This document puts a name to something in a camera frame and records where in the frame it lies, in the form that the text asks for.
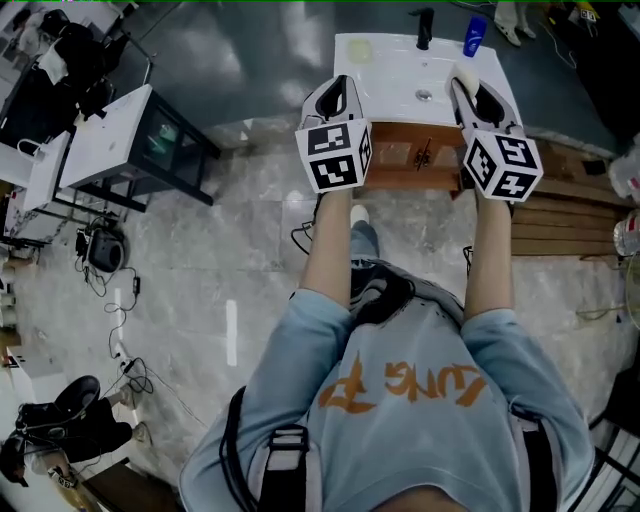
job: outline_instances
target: jeans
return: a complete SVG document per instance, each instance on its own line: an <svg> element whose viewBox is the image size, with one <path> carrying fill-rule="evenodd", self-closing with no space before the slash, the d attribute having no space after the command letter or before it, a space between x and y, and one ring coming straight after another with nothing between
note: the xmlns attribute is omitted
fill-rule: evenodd
<svg viewBox="0 0 640 512"><path fill-rule="evenodd" d="M378 234L371 224L363 220L351 228L351 259L357 258L380 258Z"/></svg>

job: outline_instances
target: power strip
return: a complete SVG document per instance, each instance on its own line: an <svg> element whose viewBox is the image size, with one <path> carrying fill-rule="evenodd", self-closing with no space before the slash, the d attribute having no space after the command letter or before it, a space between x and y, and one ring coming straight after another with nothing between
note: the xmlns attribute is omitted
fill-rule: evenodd
<svg viewBox="0 0 640 512"><path fill-rule="evenodd" d="M118 360L118 367L120 368L122 373L127 373L130 370L130 366L133 360L129 357L129 354L127 354L127 351L121 341L116 343L115 355L116 359Z"/></svg>

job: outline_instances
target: gray floor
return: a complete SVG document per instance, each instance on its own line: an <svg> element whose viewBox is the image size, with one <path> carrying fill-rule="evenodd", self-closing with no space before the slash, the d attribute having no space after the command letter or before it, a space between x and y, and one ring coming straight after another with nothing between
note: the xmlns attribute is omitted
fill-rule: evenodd
<svg viewBox="0 0 640 512"><path fill-rule="evenodd" d="M156 55L151 84L201 129L233 121L299 112L306 95L333 75L336 33L417 34L421 4L404 2L149 3L124 27ZM436 11L433 35L463 40L468 9L430 4ZM485 7L491 13L492 7ZM495 48L522 119L528 127L551 130L615 151L574 70L556 55L540 7L529 8L536 41L523 36L514 48L489 24L484 43ZM560 52L567 48L559 41ZM142 80L140 54L129 48L114 81L119 93Z"/></svg>
<svg viewBox="0 0 640 512"><path fill-rule="evenodd" d="M209 424L251 374L296 287L304 255L289 231L310 218L315 198L292 145L239 149L212 161L205 188L218 197L213 207L165 192L146 214L129 215L129 264L142 278L142 293L123 331L130 355L143 357ZM384 258L463 296L462 247L475 224L470 193L452 202L440 191L378 191L359 201L369 208ZM96 297L74 270L74 231L66 226L38 266L18 272L20 331L25 343L62 361L69 380L94 374L106 389L117 376L107 349L116 319L103 308L116 288L123 305L130 304L131 275L116 275L107 296ZM616 323L610 314L584 322L575 310L620 303L620 272L601 261L518 258L514 277L522 323L592 418L606 404L615 374L629 364L638 334L628 319ZM237 366L227 363L230 301L238 311ZM145 395L138 411L154 448L129 443L122 454L175 484L204 427L154 381L156 393Z"/></svg>

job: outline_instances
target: sink basin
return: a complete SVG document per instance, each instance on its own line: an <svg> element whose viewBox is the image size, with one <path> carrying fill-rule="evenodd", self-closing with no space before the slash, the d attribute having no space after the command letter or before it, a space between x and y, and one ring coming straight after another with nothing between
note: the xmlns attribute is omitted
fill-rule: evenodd
<svg viewBox="0 0 640 512"><path fill-rule="evenodd" d="M462 61L504 97L522 123L493 48L481 46L469 58L459 41L434 38L426 51L418 50L416 41L416 36L395 34L336 35L334 75L354 79L366 118L457 126L445 84L454 63Z"/></svg>

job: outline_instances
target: shoe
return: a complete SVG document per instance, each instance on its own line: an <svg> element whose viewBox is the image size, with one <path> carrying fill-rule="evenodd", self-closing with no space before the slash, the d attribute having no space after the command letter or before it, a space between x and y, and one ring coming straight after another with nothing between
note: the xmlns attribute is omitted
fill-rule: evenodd
<svg viewBox="0 0 640 512"><path fill-rule="evenodd" d="M526 34L526 36L529 39L536 38L536 33L533 30L531 30L529 27L516 27L516 30L519 30L520 32Z"/></svg>
<svg viewBox="0 0 640 512"><path fill-rule="evenodd" d="M361 204L356 204L351 208L351 227L361 220L369 224L369 212Z"/></svg>
<svg viewBox="0 0 640 512"><path fill-rule="evenodd" d="M513 46L516 46L518 48L520 48L520 46L522 46L522 43L520 42L520 39L518 38L518 34L516 34L516 31L514 29L503 27L502 25L498 25L497 23L496 23L496 27L498 28L498 30L500 32L502 32L504 37L507 38L507 41L509 41Z"/></svg>
<svg viewBox="0 0 640 512"><path fill-rule="evenodd" d="M147 427L147 424L144 422L140 422L135 426L133 429L132 439L143 446L153 445L151 432L149 432L149 427Z"/></svg>
<svg viewBox="0 0 640 512"><path fill-rule="evenodd" d="M136 408L136 402L133 394L133 388L129 384L125 384L120 388L120 393L122 393L122 400L120 400L120 403L130 411L134 411Z"/></svg>

